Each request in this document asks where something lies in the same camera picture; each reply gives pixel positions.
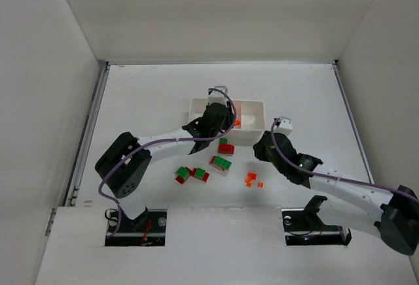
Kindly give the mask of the green 2x4 lego brick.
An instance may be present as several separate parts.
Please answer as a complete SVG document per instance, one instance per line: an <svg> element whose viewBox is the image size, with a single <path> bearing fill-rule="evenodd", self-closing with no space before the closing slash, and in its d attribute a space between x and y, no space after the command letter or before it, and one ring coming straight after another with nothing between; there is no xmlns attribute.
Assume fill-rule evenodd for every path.
<svg viewBox="0 0 419 285"><path fill-rule="evenodd" d="M232 165L232 163L229 160L226 160L220 156L215 156L213 163L221 170L229 170Z"/></svg>

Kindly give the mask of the red lego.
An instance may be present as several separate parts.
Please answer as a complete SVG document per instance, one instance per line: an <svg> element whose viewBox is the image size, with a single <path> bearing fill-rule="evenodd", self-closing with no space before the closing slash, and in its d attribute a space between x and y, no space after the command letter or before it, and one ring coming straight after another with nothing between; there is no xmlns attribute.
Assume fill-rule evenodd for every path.
<svg viewBox="0 0 419 285"><path fill-rule="evenodd" d="M222 172L228 171L232 165L230 161L220 156L213 156L209 164Z"/></svg>

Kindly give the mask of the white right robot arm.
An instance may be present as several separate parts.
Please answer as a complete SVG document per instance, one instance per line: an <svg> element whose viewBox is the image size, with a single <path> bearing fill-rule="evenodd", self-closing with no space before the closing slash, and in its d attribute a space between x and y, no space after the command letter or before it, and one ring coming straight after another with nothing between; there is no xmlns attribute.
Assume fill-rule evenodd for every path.
<svg viewBox="0 0 419 285"><path fill-rule="evenodd" d="M253 151L256 159L272 164L291 183L319 193L304 209L314 223L362 231L400 254L415 253L418 196L411 188L345 178L321 159L297 152L288 137L277 132L264 132Z"/></svg>

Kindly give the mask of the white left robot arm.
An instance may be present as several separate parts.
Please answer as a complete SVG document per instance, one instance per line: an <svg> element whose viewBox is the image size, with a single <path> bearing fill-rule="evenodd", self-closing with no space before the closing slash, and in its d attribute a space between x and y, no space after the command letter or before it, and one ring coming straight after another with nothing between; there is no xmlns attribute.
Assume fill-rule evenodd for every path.
<svg viewBox="0 0 419 285"><path fill-rule="evenodd" d="M130 209L129 197L136 194L148 167L178 155L193 155L225 135L234 126L237 111L232 101L208 104L203 115L166 135L139 138L122 133L101 156L95 171L101 178L98 193L117 204L117 226L123 218L133 230L142 228L149 219L146 206Z"/></svg>

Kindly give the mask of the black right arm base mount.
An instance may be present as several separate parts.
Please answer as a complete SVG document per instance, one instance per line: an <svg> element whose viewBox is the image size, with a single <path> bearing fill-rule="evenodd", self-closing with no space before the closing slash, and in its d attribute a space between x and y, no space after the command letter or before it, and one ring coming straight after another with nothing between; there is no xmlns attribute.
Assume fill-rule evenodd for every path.
<svg viewBox="0 0 419 285"><path fill-rule="evenodd" d="M282 224L287 246L347 246L352 240L348 228L326 225L320 220L320 206L327 197L315 195L304 208L282 208Z"/></svg>

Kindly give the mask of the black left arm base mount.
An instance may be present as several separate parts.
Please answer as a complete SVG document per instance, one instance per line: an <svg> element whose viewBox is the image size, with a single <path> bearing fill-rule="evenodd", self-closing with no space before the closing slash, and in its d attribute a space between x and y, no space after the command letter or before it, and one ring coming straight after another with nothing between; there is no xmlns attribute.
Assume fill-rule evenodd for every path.
<svg viewBox="0 0 419 285"><path fill-rule="evenodd" d="M147 210L140 219L131 220L124 213L119 219L118 210L108 209L105 218L107 220L105 246L165 246L167 210Z"/></svg>

